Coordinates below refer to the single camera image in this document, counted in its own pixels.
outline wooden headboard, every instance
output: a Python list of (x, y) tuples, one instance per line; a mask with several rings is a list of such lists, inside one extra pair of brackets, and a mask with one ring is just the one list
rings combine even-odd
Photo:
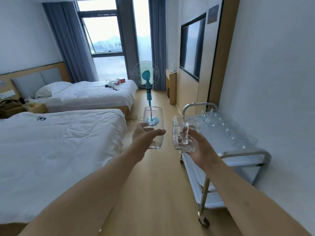
[(32, 68), (32, 69), (25, 69), (25, 70), (21, 70), (21, 71), (8, 73), (5, 75), (0, 75), (0, 80), (3, 80), (5, 82), (5, 86), (0, 87), (0, 93), (3, 93), (3, 92), (6, 92), (6, 91), (13, 89), (15, 92), (15, 95), (12, 96), (11, 98), (18, 99), (20, 97), (20, 93), (18, 92), (15, 85), (11, 81), (11, 78), (16, 78), (16, 77), (19, 77), (22, 75), (28, 75), (28, 74), (35, 73), (38, 71), (42, 71), (42, 70), (46, 70), (46, 69), (52, 69), (55, 67), (57, 67), (59, 69), (59, 72), (60, 72), (60, 75), (61, 75), (61, 78), (63, 81), (71, 82), (67, 68), (65, 67), (65, 63), (60, 62), (60, 63), (56, 63), (56, 64), (49, 64), (49, 65), (45, 65), (45, 66), (41, 66), (41, 67), (36, 67), (36, 68)]

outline television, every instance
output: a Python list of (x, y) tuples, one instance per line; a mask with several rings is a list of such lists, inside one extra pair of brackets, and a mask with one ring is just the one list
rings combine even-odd
[(181, 26), (179, 67), (199, 81), (206, 13)]

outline white duvet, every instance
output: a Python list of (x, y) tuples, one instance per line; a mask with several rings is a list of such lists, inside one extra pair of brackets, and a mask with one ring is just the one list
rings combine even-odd
[(136, 83), (127, 79), (115, 87), (118, 91), (105, 88), (105, 84), (105, 81), (74, 83), (50, 98), (35, 101), (45, 102), (50, 113), (120, 106), (128, 106), (130, 110), (138, 89)]
[(126, 130), (118, 109), (24, 112), (0, 122), (0, 223), (30, 222), (119, 154)]

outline sky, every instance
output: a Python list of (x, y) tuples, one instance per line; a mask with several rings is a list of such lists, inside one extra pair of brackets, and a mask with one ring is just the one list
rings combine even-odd
[[(150, 19), (148, 0), (133, 0), (137, 36), (150, 35)], [(113, 10), (115, 0), (86, 0), (78, 1), (80, 11)], [(111, 36), (120, 36), (117, 17), (84, 18), (92, 42), (108, 40)]]

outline standing fan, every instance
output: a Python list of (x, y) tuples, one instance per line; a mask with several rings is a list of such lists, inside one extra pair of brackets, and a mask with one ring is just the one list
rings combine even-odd
[[(160, 71), (158, 67), (151, 61), (141, 61), (136, 64), (134, 69), (135, 81), (138, 85), (143, 86), (147, 89), (147, 100), (149, 101), (149, 107), (151, 107), (151, 89), (156, 85), (160, 79)], [(154, 117), (145, 119), (150, 126), (156, 126), (159, 123), (159, 119)]]

